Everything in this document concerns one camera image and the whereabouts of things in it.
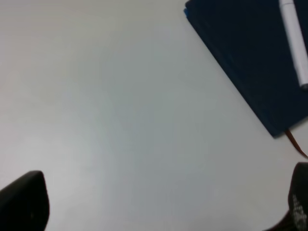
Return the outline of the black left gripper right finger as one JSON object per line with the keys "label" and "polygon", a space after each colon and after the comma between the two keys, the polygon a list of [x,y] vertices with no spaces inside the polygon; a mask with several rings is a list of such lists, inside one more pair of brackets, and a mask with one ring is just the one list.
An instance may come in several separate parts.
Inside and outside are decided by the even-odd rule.
{"label": "black left gripper right finger", "polygon": [[306,231],[308,229],[308,164],[299,162],[294,168],[288,193],[289,209],[270,231]]}

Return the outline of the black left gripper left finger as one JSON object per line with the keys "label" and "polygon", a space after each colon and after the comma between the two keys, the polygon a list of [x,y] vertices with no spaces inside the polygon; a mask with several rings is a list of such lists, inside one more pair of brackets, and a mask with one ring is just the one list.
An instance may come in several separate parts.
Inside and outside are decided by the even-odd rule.
{"label": "black left gripper left finger", "polygon": [[49,197],[42,171],[29,171],[0,191],[2,231],[43,231],[49,215]]}

